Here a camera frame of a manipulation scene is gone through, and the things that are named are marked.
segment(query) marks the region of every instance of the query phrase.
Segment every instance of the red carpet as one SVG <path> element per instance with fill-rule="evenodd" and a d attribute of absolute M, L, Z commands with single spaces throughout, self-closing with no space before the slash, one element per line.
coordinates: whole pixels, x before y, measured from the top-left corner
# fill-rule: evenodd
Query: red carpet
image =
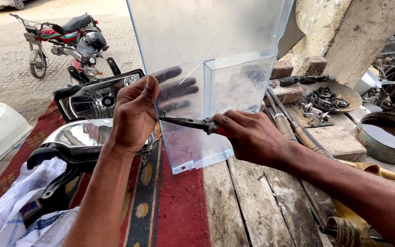
<path fill-rule="evenodd" d="M 0 177 L 0 197 L 31 152 L 64 120 L 53 102 Z M 80 205 L 91 175 L 68 183 L 69 207 Z M 125 196 L 121 246 L 210 246 L 202 169 L 173 175 L 162 139 L 133 161 Z"/>

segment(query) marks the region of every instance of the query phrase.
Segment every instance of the metal bowl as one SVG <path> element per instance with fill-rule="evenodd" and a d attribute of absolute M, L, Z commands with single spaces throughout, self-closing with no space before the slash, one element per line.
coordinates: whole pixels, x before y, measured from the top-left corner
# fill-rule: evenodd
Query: metal bowl
<path fill-rule="evenodd" d="M 352 110 L 358 109 L 362 105 L 362 98 L 356 91 L 354 91 L 353 89 L 351 89 L 350 87 L 347 87 L 345 85 L 337 84 L 337 83 L 329 82 L 329 81 L 317 82 L 317 83 L 310 85 L 310 87 L 308 87 L 306 90 L 307 96 L 309 96 L 310 93 L 312 93 L 313 91 L 317 90 L 320 87 L 329 87 L 330 91 L 336 92 L 336 95 L 341 95 L 341 97 L 343 99 L 345 99 L 345 101 L 350 103 L 350 106 L 340 108 L 339 111 L 337 111 L 337 110 L 330 110 L 330 109 L 324 108 L 324 107 L 316 104 L 315 102 L 310 101 L 310 102 L 312 102 L 313 106 L 315 106 L 316 108 L 318 108 L 322 111 L 331 112 L 331 113 L 347 113 Z"/>

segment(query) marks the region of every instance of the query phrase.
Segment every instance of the black helmet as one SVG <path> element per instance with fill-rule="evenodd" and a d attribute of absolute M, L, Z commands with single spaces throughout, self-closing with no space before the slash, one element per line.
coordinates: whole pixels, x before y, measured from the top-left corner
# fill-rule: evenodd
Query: black helmet
<path fill-rule="evenodd" d="M 106 39 L 99 32 L 89 32 L 85 35 L 86 41 L 95 49 L 100 51 L 106 46 Z"/>

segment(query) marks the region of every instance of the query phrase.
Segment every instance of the brick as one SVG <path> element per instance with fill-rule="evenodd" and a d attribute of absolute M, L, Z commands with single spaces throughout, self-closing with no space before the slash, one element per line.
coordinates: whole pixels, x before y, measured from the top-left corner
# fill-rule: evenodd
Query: brick
<path fill-rule="evenodd" d="M 289 61 L 277 61 L 272 69 L 271 79 L 279 79 L 292 75 L 293 65 Z"/>
<path fill-rule="evenodd" d="M 307 130 L 336 159 L 355 162 L 366 154 L 365 148 L 342 126 Z"/>
<path fill-rule="evenodd" d="M 327 66 L 327 60 L 321 56 L 308 57 L 297 71 L 297 76 L 322 75 Z"/>
<path fill-rule="evenodd" d="M 271 80 L 268 87 L 272 88 L 283 104 L 296 103 L 303 95 L 303 89 L 298 83 L 287 87 L 280 87 L 280 80 Z M 267 101 L 266 97 L 265 104 L 266 106 L 269 106 L 269 102 Z"/>

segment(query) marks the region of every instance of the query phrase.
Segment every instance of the right hand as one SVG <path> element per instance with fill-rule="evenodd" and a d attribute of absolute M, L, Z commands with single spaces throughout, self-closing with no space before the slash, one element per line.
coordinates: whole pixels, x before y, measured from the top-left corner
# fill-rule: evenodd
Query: right hand
<path fill-rule="evenodd" d="M 293 145 L 264 113 L 228 110 L 212 117 L 233 138 L 234 155 L 239 160 L 279 168 L 291 156 Z"/>

